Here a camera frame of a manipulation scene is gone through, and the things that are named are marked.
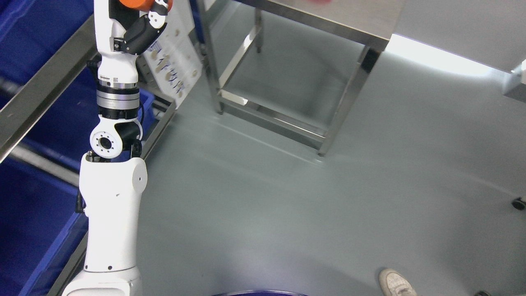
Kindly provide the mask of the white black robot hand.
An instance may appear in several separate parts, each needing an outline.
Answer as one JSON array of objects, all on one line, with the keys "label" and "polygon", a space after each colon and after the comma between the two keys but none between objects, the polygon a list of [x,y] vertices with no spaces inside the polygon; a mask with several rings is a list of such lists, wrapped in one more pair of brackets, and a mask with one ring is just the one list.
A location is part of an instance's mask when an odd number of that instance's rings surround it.
[{"label": "white black robot hand", "polygon": [[143,12],[126,8],[119,0],[94,1],[96,44],[102,56],[97,78],[102,86],[137,86],[137,56],[164,31],[172,5],[172,0],[155,0],[150,11]]}]

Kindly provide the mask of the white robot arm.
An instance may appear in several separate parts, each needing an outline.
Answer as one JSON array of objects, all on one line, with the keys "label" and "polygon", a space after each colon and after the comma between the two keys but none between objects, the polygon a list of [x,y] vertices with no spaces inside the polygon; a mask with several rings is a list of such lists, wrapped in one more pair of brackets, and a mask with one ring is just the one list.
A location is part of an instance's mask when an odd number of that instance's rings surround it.
[{"label": "white robot arm", "polygon": [[97,83],[99,123],[81,158],[76,210],[88,217],[83,269],[64,296],[140,296],[138,214],[147,185],[137,83]]}]

